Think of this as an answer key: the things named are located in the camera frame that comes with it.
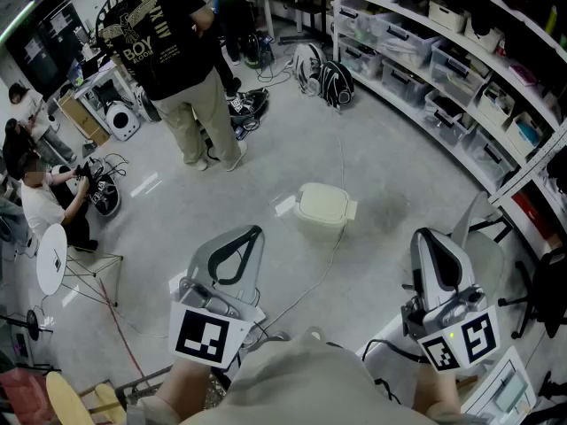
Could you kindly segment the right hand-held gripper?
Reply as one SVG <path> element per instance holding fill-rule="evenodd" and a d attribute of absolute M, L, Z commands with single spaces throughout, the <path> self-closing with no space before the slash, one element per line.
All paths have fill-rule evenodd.
<path fill-rule="evenodd" d="M 495 307 L 487 304 L 466 251 L 449 236 L 418 229 L 410 244 L 416 293 L 401 307 L 403 335 L 439 373 L 474 367 L 501 347 Z"/>

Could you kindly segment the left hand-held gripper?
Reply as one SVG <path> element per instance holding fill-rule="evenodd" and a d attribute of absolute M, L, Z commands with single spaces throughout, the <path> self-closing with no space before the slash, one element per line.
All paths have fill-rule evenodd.
<path fill-rule="evenodd" d="M 266 319 L 256 283 L 265 235 L 233 228 L 194 253 L 170 309 L 168 349 L 177 357 L 228 368 L 252 326 Z"/>

